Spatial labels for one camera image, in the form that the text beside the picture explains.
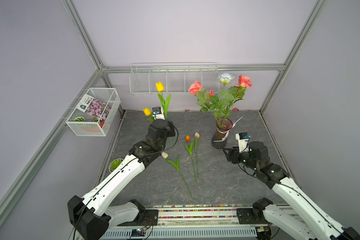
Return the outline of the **yellow tulip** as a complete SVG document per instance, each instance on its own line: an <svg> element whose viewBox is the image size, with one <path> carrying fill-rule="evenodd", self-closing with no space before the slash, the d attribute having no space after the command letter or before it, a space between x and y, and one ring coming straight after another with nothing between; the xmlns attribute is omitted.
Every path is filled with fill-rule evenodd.
<svg viewBox="0 0 360 240"><path fill-rule="evenodd" d="M156 89L158 91L159 100L162 104L164 117L165 117L165 119L167 119L171 95L169 95L167 98L164 97L165 87L161 82L156 83Z"/></svg>
<svg viewBox="0 0 360 240"><path fill-rule="evenodd" d="M152 111L151 111L150 109L145 108L145 109L143 110L143 112L144 112L144 114L145 114L146 117L147 117L147 121L149 121L149 122L152 123L152 122L155 120L154 115L153 115L153 113L152 113Z"/></svg>

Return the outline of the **white tulip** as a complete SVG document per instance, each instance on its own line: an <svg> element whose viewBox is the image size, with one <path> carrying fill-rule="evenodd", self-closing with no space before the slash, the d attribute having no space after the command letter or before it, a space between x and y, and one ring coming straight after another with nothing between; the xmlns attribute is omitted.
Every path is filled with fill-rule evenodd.
<svg viewBox="0 0 360 240"><path fill-rule="evenodd" d="M177 170L177 172L180 174L181 179L182 179L182 181L184 182L184 184L185 184L185 186L186 186L186 188L187 188L187 191L188 191L190 197L193 198L193 195L192 195L192 193L191 193L191 190L190 190L190 188L189 188L189 185L188 185L188 183L187 183L187 181L186 181L186 179L185 179L185 177L184 177L184 175L183 175L183 173L182 173L182 171L181 171L181 167L180 167L180 156L177 156L175 161L173 161L173 160L170 158L169 154L166 153L166 152L162 152L162 153L161 153L161 156L162 156L163 159L165 159L170 165L172 165L172 166Z"/></svg>

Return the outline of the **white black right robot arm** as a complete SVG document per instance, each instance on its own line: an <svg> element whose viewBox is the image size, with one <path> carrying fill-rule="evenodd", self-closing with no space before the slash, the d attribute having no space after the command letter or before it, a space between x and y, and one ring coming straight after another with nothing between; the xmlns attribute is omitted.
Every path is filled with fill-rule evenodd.
<svg viewBox="0 0 360 240"><path fill-rule="evenodd" d="M302 219L291 217L272 201L263 198L253 204L255 220L276 225L296 240L359 240L360 234L352 227L343 227L316 205L280 166L271 162L268 148L259 141L239 141L239 146L224 148L228 162L241 170L253 170L251 177L266 184L283 198Z"/></svg>

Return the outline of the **white blue rose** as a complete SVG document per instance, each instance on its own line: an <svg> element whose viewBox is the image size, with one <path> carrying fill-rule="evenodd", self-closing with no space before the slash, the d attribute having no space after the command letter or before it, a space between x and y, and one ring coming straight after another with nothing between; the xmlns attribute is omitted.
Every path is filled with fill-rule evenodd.
<svg viewBox="0 0 360 240"><path fill-rule="evenodd" d="M231 108L234 97L226 91L226 86L232 82L235 77L229 73L223 73L218 76L220 84L223 84L223 90L220 92L220 96L225 100L225 108L223 113L225 119L228 117L228 111Z"/></svg>

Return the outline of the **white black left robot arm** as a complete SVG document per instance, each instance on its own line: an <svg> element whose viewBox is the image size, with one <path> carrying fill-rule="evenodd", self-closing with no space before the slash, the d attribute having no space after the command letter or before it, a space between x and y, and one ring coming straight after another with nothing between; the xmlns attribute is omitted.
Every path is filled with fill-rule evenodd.
<svg viewBox="0 0 360 240"><path fill-rule="evenodd" d="M154 120L146 137L133 145L111 174L83 197L73 196L68 201L73 235L79 234L84 240L98 240L115 226L153 225L146 208L137 200L119 206L111 204L134 177L162 155L167 139L178 133L171 121Z"/></svg>

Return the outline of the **pink rose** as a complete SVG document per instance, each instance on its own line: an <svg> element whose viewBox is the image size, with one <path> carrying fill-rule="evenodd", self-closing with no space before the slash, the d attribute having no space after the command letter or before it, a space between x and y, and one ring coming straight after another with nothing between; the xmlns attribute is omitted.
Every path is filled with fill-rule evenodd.
<svg viewBox="0 0 360 240"><path fill-rule="evenodd" d="M247 88L251 88L252 85L250 77L239 75L238 85L228 89L229 105L226 107L226 118L232 114L235 103L243 99Z"/></svg>
<svg viewBox="0 0 360 240"><path fill-rule="evenodd" d="M222 105L219 104L220 97L218 95L209 96L209 91L206 91L202 84L199 81L195 81L189 87L189 93L194 95L197 98L197 105L201 107L201 112L211 112L216 120L219 120L223 117Z"/></svg>

